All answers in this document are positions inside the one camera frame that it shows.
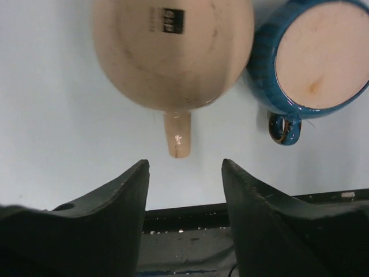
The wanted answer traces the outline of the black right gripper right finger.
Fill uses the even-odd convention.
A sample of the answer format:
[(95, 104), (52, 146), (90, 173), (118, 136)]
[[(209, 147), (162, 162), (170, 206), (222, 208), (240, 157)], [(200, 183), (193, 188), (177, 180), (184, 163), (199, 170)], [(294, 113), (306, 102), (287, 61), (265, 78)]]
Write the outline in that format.
[(368, 275), (367, 200), (301, 200), (229, 159), (221, 171), (240, 276)]

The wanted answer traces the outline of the blue glazed mug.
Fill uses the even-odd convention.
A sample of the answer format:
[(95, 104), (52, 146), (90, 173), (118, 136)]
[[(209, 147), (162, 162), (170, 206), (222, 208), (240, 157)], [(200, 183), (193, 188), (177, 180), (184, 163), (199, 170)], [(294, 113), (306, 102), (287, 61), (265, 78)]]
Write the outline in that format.
[(269, 110), (271, 138), (294, 145), (303, 120), (342, 109), (368, 87), (368, 6), (286, 2), (255, 32), (243, 78)]

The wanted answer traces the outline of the beige pink mug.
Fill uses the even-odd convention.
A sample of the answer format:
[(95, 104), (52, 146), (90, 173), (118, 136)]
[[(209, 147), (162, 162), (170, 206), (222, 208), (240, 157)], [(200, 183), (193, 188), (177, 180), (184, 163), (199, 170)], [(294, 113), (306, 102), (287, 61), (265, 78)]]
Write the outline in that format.
[(94, 1), (93, 42), (125, 97), (164, 114), (168, 150), (191, 151), (191, 111), (229, 90), (254, 37), (251, 1)]

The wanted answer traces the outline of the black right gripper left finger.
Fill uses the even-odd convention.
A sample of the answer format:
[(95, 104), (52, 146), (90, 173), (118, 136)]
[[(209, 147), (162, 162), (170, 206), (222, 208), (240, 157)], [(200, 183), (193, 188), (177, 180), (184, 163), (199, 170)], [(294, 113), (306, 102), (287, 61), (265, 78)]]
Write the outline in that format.
[(134, 276), (149, 162), (54, 210), (1, 207), (2, 276)]

